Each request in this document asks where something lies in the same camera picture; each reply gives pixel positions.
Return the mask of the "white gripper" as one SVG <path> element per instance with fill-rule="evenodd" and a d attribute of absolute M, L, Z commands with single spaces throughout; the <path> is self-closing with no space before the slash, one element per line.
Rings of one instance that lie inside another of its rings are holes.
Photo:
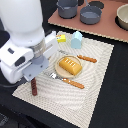
<path fill-rule="evenodd" d="M 48 59 L 57 50 L 58 42 L 55 31 L 43 37 L 38 43 L 30 40 L 18 45 L 9 39 L 0 48 L 0 69 L 7 81 L 15 84 L 24 77 L 23 70 L 31 64 L 33 59 L 40 56 Z"/>

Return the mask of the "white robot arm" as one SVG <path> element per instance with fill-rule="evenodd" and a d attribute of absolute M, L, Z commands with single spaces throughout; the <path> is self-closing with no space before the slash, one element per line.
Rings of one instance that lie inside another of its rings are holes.
<path fill-rule="evenodd" d="M 0 68 L 9 83 L 31 81 L 58 50 L 56 32 L 45 35 L 40 0 L 0 0 L 0 19 L 9 40 L 0 48 Z"/>

